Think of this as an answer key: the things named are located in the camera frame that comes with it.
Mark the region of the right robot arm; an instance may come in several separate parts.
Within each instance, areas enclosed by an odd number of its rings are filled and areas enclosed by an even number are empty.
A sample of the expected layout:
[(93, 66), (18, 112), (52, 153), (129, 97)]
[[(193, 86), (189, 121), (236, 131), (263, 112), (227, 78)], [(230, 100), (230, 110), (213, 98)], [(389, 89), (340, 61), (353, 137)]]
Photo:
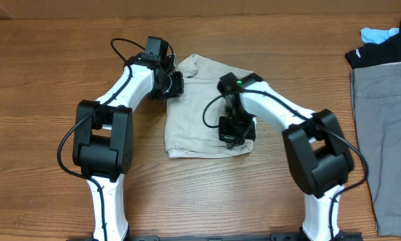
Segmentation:
[(305, 194), (305, 220), (299, 232), (274, 233), (271, 240), (361, 240), (337, 225), (339, 197), (354, 168), (336, 116), (315, 112), (276, 93), (260, 76), (226, 74), (218, 82), (226, 100), (219, 139), (229, 149), (255, 140), (256, 117), (283, 136), (291, 176)]

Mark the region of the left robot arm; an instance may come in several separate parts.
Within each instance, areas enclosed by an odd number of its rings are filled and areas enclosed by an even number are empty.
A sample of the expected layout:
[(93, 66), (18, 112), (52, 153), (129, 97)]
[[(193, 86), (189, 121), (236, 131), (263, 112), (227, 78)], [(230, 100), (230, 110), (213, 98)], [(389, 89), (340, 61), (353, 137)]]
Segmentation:
[(123, 74), (106, 94), (77, 106), (72, 158), (92, 194), (91, 240), (129, 237), (123, 185), (134, 153), (133, 113), (144, 97), (165, 102), (183, 94), (174, 60), (171, 45), (150, 36), (141, 52), (123, 60)]

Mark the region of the beige shorts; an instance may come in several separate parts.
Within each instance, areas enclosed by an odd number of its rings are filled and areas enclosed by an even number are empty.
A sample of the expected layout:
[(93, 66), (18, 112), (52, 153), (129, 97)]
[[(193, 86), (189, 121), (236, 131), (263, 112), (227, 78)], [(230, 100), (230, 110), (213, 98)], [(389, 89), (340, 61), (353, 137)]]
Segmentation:
[(179, 98), (167, 101), (165, 125), (165, 150), (170, 159), (202, 158), (219, 159), (251, 152), (253, 142), (246, 140), (231, 149), (219, 140), (218, 130), (208, 125), (217, 125), (225, 114), (226, 101), (219, 99), (211, 106), (211, 100), (219, 96), (217, 89), (220, 77), (233, 73), (238, 78), (252, 73), (233, 66), (192, 54), (177, 65), (183, 75), (184, 91)]

